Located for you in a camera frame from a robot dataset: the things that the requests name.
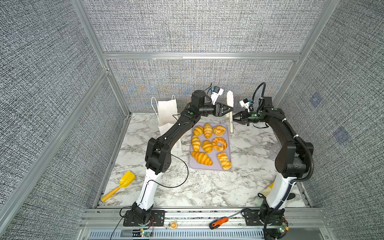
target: spatula handle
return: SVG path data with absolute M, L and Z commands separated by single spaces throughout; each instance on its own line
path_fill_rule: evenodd
M 112 195 L 115 194 L 119 189 L 120 189 L 120 186 L 118 186 L 117 188 L 113 189 L 113 190 L 110 191 L 107 195 L 103 196 L 103 197 L 101 198 L 101 201 L 102 201 L 102 202 L 105 202 L 106 200 L 108 200 L 108 198 L 112 197 Z

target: baking tray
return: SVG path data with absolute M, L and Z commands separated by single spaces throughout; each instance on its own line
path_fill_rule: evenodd
M 232 163 L 231 161 L 231 150 L 230 150 L 230 144 L 229 144 L 229 127 L 226 125 L 226 124 L 221 124 L 221 123 L 210 123 L 209 124 L 212 126 L 212 128 L 216 127 L 216 126 L 223 126 L 225 127 L 227 130 L 225 131 L 224 135 L 222 136 L 222 138 L 224 138 L 226 141 L 227 141 L 227 148 L 222 151 L 222 152 L 225 152 L 225 154 L 227 155 L 228 157 L 228 160 Z M 230 168 L 229 170 L 223 170 L 223 168 L 221 167 L 221 164 L 219 162 L 219 160 L 217 159 L 217 155 L 221 152 L 219 151 L 216 151 L 215 149 L 212 150 L 212 152 L 210 153 L 207 153 L 208 156 L 211 158 L 212 160 L 212 165 L 211 166 L 207 166 L 207 165 L 204 165 L 204 164 L 200 164 L 198 163 L 193 157 L 192 155 L 190 154 L 191 152 L 193 152 L 193 147 L 192 147 L 192 137 L 193 137 L 193 130 L 195 129 L 195 127 L 197 126 L 202 126 L 204 128 L 205 126 L 205 122 L 204 123 L 196 123 L 195 126 L 192 128 L 192 133 L 191 133 L 191 139 L 189 141 L 190 143 L 190 147 L 189 147 L 189 166 L 191 168 L 194 168 L 194 169 L 202 169 L 202 170 L 213 170 L 213 171 L 231 171 L 232 168 Z M 203 146 L 203 141 L 205 140 L 209 140 L 211 143 L 212 143 L 212 140 L 214 140 L 215 138 L 217 138 L 217 136 L 215 135 L 215 133 L 212 133 L 212 136 L 210 138 L 205 138 L 204 136 L 204 133 L 201 134 L 200 136 L 197 136 L 201 142 L 201 146 L 200 146 L 200 150 L 199 152 L 205 152 L 202 148 Z

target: marble tabletop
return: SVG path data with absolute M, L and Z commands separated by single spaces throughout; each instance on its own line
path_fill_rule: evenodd
M 200 122 L 224 123 L 227 117 L 201 117 Z M 272 128 L 257 129 L 252 125 L 234 123 L 234 137 L 230 137 L 232 168 L 229 171 L 211 171 L 189 168 L 187 181 L 177 188 L 158 186 L 155 207 L 259 207 L 262 199 L 257 194 L 275 179 L 274 159 L 280 150 Z M 182 151 L 172 153 L 187 164 L 192 130 L 182 137 Z M 136 176 L 126 188 L 115 193 L 101 206 L 131 206 L 140 194 L 145 178 L 145 153 L 148 140 L 159 137 L 157 117 L 153 113 L 134 113 L 129 123 L 105 193 L 119 185 L 120 178 L 130 170 Z M 172 157 L 169 169 L 163 174 L 162 184 L 176 186 L 185 180 L 187 170 L 179 159 Z M 294 186 L 296 197 L 286 207 L 305 207 Z

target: pastry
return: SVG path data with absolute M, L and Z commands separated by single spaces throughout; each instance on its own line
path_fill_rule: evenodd
M 212 152 L 212 143 L 208 140 L 205 140 L 203 142 L 203 145 L 201 146 L 205 152 Z
M 201 142 L 200 142 L 199 138 L 196 135 L 193 135 L 193 137 L 192 137 L 192 148 L 193 148 L 193 150 L 198 152 L 200 150 L 200 145 L 201 145 Z
M 191 155 L 200 164 L 211 166 L 213 163 L 205 152 L 191 152 Z
M 206 123 L 205 126 L 204 126 L 204 136 L 205 136 L 205 138 L 210 138 L 212 136 L 213 132 L 214 131 L 213 131 L 211 125 L 209 123 Z
M 227 148 L 227 142 L 224 138 L 217 137 L 212 141 L 212 147 L 214 148 L 214 150 L 222 152 Z
M 226 131 L 226 128 L 221 125 L 214 127 L 214 134 L 218 137 L 223 136 L 225 131 Z
M 200 136 L 201 134 L 203 134 L 203 127 L 202 126 L 197 126 L 195 127 L 195 129 L 193 130 L 193 135 L 196 135 L 196 136 Z
M 228 159 L 227 155 L 225 154 L 225 152 L 219 153 L 217 155 L 217 159 L 220 162 L 221 167 L 223 168 L 223 170 L 229 170 L 231 168 L 232 164 L 229 161 L 229 159 Z

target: yellow spatula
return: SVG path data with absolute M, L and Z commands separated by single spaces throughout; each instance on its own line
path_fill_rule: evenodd
M 131 173 L 131 171 L 128 171 L 124 174 L 124 176 L 120 179 L 120 186 L 110 191 L 107 195 L 103 196 L 101 198 L 102 202 L 105 202 L 108 200 L 108 198 L 112 197 L 113 194 L 115 194 L 120 188 L 127 187 L 132 181 L 135 179 L 135 175 Z

